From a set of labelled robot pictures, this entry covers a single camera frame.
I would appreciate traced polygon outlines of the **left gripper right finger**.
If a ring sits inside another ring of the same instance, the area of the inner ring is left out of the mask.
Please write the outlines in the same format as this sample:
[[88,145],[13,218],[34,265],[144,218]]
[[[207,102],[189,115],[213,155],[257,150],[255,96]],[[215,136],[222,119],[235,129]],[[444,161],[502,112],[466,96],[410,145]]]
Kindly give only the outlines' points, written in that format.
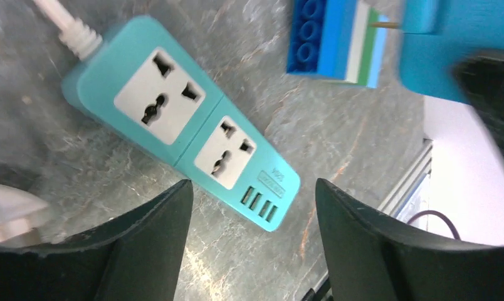
[[326,179],[315,202],[335,300],[504,300],[504,246],[420,230]]

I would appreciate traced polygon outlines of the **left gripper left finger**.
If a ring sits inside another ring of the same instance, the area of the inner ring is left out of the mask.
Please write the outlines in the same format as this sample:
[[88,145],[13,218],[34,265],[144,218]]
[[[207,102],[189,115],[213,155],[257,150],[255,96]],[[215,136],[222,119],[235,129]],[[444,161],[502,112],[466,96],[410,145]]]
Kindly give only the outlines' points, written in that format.
[[172,300],[192,182],[62,243],[0,246],[0,300]]

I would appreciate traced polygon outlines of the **blue plug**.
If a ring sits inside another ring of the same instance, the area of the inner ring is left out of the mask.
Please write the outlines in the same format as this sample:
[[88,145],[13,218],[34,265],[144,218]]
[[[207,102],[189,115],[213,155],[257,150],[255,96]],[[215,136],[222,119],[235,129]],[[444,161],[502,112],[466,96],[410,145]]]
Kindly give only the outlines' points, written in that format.
[[372,26],[402,31],[398,75],[408,90],[466,103],[452,70],[478,51],[504,51],[504,0],[406,1],[400,22]]

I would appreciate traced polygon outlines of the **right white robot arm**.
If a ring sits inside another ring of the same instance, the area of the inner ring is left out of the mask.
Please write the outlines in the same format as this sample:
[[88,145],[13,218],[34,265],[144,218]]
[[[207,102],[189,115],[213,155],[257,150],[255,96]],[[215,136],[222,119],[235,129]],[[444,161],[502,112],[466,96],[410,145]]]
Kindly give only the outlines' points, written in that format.
[[504,51],[479,51],[452,74],[504,158]]

